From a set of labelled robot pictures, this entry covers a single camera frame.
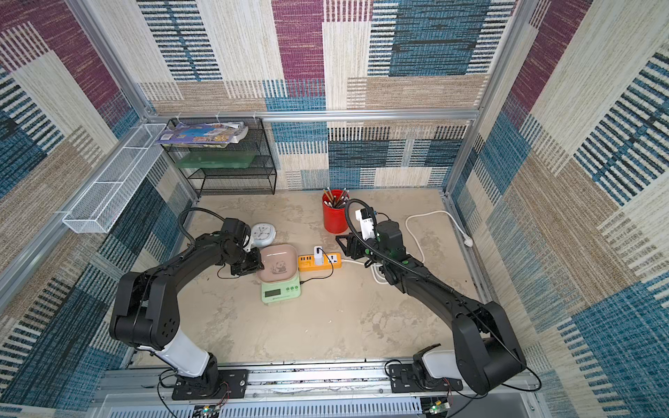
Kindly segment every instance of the vent grille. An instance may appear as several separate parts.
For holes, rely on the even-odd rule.
[[[170,405],[178,418],[192,418],[193,405]],[[219,418],[337,418],[391,417],[421,414],[420,400],[411,397],[388,399],[329,399],[325,401],[239,402],[223,407]],[[172,418],[163,406],[113,407],[109,418]]]
[[[194,406],[170,405],[169,409],[178,418],[191,418]],[[174,418],[164,406],[158,407],[113,407],[109,418]]]
[[[374,417],[422,413],[414,398],[329,399],[302,402],[254,402],[227,404],[221,418],[246,417]]]

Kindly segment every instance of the white power adapter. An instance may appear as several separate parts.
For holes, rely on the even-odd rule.
[[[320,245],[316,245],[314,247],[314,264],[317,266],[322,266],[323,263],[325,262],[325,251],[323,251],[323,247]]]

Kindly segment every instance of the beige floor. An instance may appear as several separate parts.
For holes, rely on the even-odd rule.
[[[399,222],[404,244],[416,257],[420,254],[405,230],[405,219],[444,208],[434,189],[352,194]],[[277,229],[274,243],[292,244],[299,254],[311,253],[319,244],[326,251],[337,251],[334,236],[322,227],[319,198],[319,192],[298,191],[208,196],[199,206],[250,225],[270,222]],[[478,298],[447,215],[410,222],[423,246],[426,266],[458,291]],[[198,236],[220,226],[216,218],[196,213],[189,230]],[[221,280],[217,270],[206,269],[179,293],[179,309],[182,330],[219,362],[386,358],[411,356],[437,342],[452,347],[450,329],[435,314],[396,288],[375,283],[370,271],[357,264],[344,264],[329,279],[304,284],[299,298],[271,305],[261,302],[255,275]],[[228,268],[221,272],[223,277],[228,274]],[[321,275],[304,273],[301,279]],[[141,353],[134,365],[144,364],[162,363]]]

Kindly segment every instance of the alarm clock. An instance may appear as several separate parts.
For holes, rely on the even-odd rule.
[[[251,239],[256,247],[267,247],[275,237],[276,229],[269,223],[257,223],[251,228]]]

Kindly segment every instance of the black robotic arm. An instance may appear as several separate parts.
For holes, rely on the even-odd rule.
[[[188,209],[180,214],[179,225],[192,210],[212,213]],[[180,229],[191,241],[185,251],[161,266],[121,277],[109,334],[131,347],[155,353],[177,369],[178,383],[185,393],[194,397],[212,395],[220,384],[218,361],[181,332],[177,294],[210,266],[229,264],[233,275],[243,276],[261,270],[263,265],[258,248],[248,245],[251,229],[239,219],[223,219],[220,231],[196,239],[183,227]]]
[[[361,204],[362,218],[373,220],[373,237],[364,239],[355,229],[349,217],[351,203]],[[345,215],[351,232],[336,238],[344,254],[353,259],[368,258],[366,266],[382,264],[381,272],[389,284],[423,302],[451,328],[458,370],[474,392],[485,395],[526,369],[520,344],[501,306],[468,298],[435,277],[407,254],[399,224],[391,220],[377,223],[373,208],[365,202],[351,199]],[[490,336],[481,337],[481,333]],[[421,386],[448,377],[431,376],[423,354],[414,356],[413,365]]]
[[[373,219],[374,237],[363,239],[349,218],[351,203],[365,209],[364,218]],[[220,231],[191,237],[183,229],[188,211],[200,210],[223,220]],[[437,314],[453,331],[457,368],[462,378],[478,394],[485,394],[525,369],[525,359],[504,313],[496,303],[481,304],[441,282],[417,259],[406,253],[399,225],[394,221],[377,224],[374,211],[366,203],[351,199],[346,206],[351,232],[337,242],[345,255],[378,262],[391,285]],[[143,273],[130,272],[118,283],[110,322],[110,335],[131,347],[155,353],[177,369],[177,384],[187,387],[194,398],[218,391],[217,359],[198,348],[179,329],[177,294],[212,265],[229,264],[232,274],[242,276],[263,268],[260,251],[250,248],[250,228],[239,219],[222,218],[201,208],[191,208],[179,216],[179,229],[190,240],[189,247],[167,263]],[[480,333],[490,333],[482,338]],[[413,368],[425,386],[446,376],[430,374],[424,352],[414,356]]]

